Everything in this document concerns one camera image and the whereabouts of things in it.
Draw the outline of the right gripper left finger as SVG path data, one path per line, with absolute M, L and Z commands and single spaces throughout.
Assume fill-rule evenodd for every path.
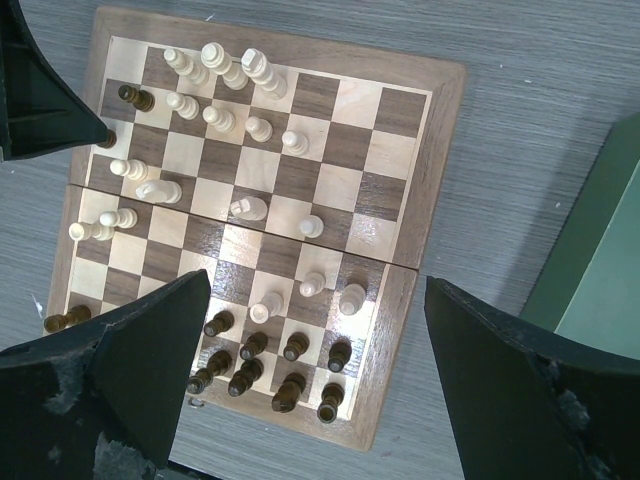
M 210 299 L 193 271 L 1 354 L 5 479 L 151 479 L 167 466 Z

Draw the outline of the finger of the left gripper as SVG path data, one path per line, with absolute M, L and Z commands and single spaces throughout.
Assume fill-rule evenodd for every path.
M 1 3 L 1 159 L 24 160 L 84 145 L 110 145 L 105 123 L 38 48 L 20 3 Z

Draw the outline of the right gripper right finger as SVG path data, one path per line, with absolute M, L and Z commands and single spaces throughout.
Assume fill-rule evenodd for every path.
M 639 362 L 428 277 L 425 316 L 467 479 L 636 479 Z

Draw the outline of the dark knight chess piece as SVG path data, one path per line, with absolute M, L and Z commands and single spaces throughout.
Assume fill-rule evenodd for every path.
M 306 387 L 306 378 L 297 372 L 287 375 L 271 401 L 271 407 L 277 413 L 293 411 Z

